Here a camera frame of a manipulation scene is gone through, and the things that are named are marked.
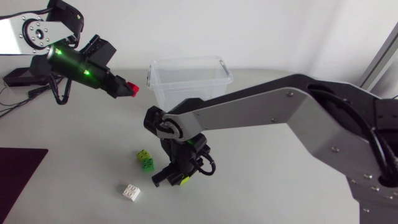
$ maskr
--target plastic storage bin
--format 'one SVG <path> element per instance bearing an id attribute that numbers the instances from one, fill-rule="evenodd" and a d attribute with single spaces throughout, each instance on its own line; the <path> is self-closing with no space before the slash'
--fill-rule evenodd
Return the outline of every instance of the plastic storage bin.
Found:
<path id="1" fill-rule="evenodd" d="M 159 108 L 170 111 L 187 98 L 209 100 L 225 94 L 233 81 L 219 56 L 156 60 L 150 65 L 147 86 Z"/>

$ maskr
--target green lego brick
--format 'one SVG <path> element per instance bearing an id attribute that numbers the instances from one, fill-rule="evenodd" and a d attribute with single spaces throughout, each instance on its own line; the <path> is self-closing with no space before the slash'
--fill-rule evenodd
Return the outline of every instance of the green lego brick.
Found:
<path id="1" fill-rule="evenodd" d="M 182 179 L 180 186 L 186 184 L 188 182 L 188 180 L 189 180 L 189 176 Z"/>
<path id="2" fill-rule="evenodd" d="M 154 171 L 154 160 L 152 158 L 144 160 L 144 162 L 142 163 L 142 170 L 144 172 Z"/>
<path id="3" fill-rule="evenodd" d="M 146 159 L 150 159 L 149 152 L 145 151 L 145 149 L 141 150 L 141 152 L 137 153 L 137 159 L 141 162 L 144 162 Z"/>

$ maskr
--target wire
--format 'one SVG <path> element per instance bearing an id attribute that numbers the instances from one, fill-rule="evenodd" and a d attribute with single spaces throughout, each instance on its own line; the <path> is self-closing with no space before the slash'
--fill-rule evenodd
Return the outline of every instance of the wire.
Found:
<path id="1" fill-rule="evenodd" d="M 211 171 L 205 171 L 203 170 L 196 162 L 196 160 L 192 159 L 190 162 L 196 168 L 199 172 L 201 172 L 204 175 L 213 175 L 216 172 L 216 162 L 213 160 L 213 158 L 205 151 L 202 150 L 202 156 L 207 159 L 210 162 L 211 165 Z"/>
<path id="2" fill-rule="evenodd" d="M 56 84 L 59 85 L 59 83 L 62 81 L 62 79 L 63 78 L 60 78 L 59 81 L 56 82 Z M 23 100 L 23 101 L 18 102 L 18 103 L 11 104 L 13 106 L 12 108 L 7 108 L 7 109 L 4 109 L 4 110 L 1 110 L 0 113 L 4 112 L 4 111 L 5 112 L 3 114 L 0 114 L 0 118 L 4 117 L 5 115 L 10 113 L 11 111 L 17 109 L 18 107 L 24 106 L 25 104 L 27 104 L 28 102 L 32 101 L 33 99 L 35 99 L 36 97 L 38 97 L 39 95 L 41 95 L 42 93 L 46 92 L 49 89 L 50 89 L 49 85 L 46 85 L 46 86 L 42 86 L 42 87 L 39 87 L 39 88 L 36 88 L 34 90 L 29 91 L 28 92 L 28 99 Z"/>
<path id="3" fill-rule="evenodd" d="M 37 15 L 42 15 L 42 14 L 49 13 L 51 10 L 52 10 L 52 8 L 38 10 L 38 11 L 18 12 L 18 13 L 15 13 L 15 14 L 12 14 L 12 15 L 8 15 L 8 16 L 0 16 L 0 19 L 8 19 L 8 18 L 11 18 L 11 17 L 14 17 L 14 16 L 19 16 L 19 15 L 26 14 L 26 13 L 34 13 L 34 14 L 37 14 Z"/>
<path id="4" fill-rule="evenodd" d="M 398 170 L 396 167 L 394 154 L 391 152 L 389 147 L 386 147 L 382 141 L 379 140 L 379 135 L 375 127 L 371 127 L 369 123 L 351 106 L 346 100 L 339 98 L 338 96 L 323 90 L 311 90 L 312 93 L 318 95 L 328 101 L 334 103 L 343 109 L 361 128 L 365 134 L 369 144 L 373 150 L 373 154 L 376 157 L 377 163 L 382 170 L 382 177 L 386 180 L 398 180 Z"/>
<path id="5" fill-rule="evenodd" d="M 48 80 L 49 80 L 49 85 L 50 85 L 50 88 L 52 90 L 52 93 L 53 93 L 53 95 L 55 97 L 55 101 L 57 101 L 57 103 L 59 105 L 65 105 L 66 103 L 68 103 L 70 87 L 72 85 L 72 80 L 68 79 L 67 84 L 65 85 L 65 92 L 63 93 L 62 100 L 60 99 L 60 96 L 58 94 L 58 85 L 55 82 L 55 78 L 52 75 L 50 75 L 48 77 Z"/>

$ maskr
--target wall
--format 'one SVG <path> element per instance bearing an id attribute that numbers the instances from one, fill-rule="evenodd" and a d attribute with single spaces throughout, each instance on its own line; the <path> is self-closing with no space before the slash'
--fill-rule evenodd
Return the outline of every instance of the wall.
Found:
<path id="1" fill-rule="evenodd" d="M 81 47 L 99 34 L 117 48 L 112 69 L 220 55 L 231 68 L 356 82 L 398 21 L 396 0 L 67 2 L 85 16 Z M 5 15 L 43 9 L 47 0 L 1 4 Z M 0 75 L 28 64 L 28 57 L 0 57 Z"/>

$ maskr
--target lego brick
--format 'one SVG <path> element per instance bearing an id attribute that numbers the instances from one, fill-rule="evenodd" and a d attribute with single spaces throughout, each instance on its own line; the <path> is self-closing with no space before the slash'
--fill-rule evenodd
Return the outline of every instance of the lego brick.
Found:
<path id="1" fill-rule="evenodd" d="M 140 192 L 141 192 L 141 190 L 138 187 L 129 184 L 127 186 L 127 188 L 124 190 L 123 196 L 131 199 L 134 202 L 136 200 L 136 198 L 138 197 Z"/>
<path id="2" fill-rule="evenodd" d="M 155 170 L 154 160 L 152 158 L 144 160 L 144 162 L 142 163 L 142 170 L 144 172 Z"/>
<path id="3" fill-rule="evenodd" d="M 137 153 L 137 159 L 141 162 L 144 162 L 146 159 L 150 159 L 150 154 L 145 149 L 141 150 L 141 152 Z"/>

